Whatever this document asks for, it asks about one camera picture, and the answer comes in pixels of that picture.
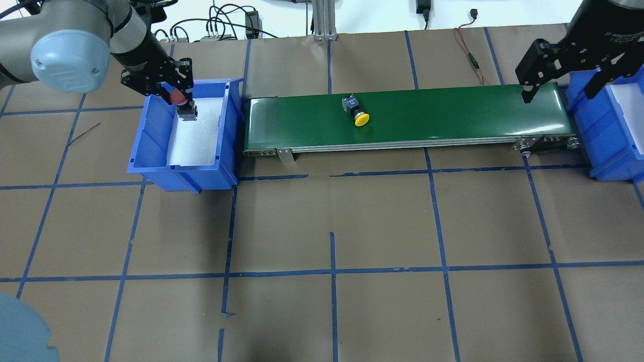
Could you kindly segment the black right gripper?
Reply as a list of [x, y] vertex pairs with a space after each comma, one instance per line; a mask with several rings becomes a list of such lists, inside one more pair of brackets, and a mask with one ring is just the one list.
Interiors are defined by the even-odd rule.
[[589, 70], [584, 96], [591, 100], [606, 84], [641, 67], [642, 15], [576, 15], [557, 43], [534, 40], [515, 74], [529, 104], [541, 85], [569, 72]]

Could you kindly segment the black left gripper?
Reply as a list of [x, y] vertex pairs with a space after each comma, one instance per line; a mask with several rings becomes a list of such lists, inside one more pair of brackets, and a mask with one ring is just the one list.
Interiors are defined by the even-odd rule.
[[143, 96], [158, 96], [164, 101], [171, 101], [171, 92], [176, 89], [176, 103], [190, 103], [193, 101], [193, 61], [191, 58], [174, 60], [170, 57], [158, 66], [147, 64], [138, 71], [124, 69], [120, 84]]

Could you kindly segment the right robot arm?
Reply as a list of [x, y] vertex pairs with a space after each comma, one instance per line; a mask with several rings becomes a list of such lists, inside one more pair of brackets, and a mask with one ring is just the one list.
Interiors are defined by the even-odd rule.
[[643, 61], [642, 1], [583, 1], [557, 43], [536, 39], [515, 69], [531, 103], [545, 83], [575, 71], [593, 70], [584, 87], [593, 99], [608, 83], [634, 76]]

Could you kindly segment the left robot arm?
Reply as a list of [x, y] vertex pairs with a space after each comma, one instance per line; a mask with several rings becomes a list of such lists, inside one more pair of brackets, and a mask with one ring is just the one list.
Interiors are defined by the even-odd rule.
[[173, 59], [130, 1], [20, 1], [2, 13], [2, 88], [41, 81], [87, 94], [106, 81], [110, 60], [120, 82], [168, 105], [192, 101], [192, 60]]

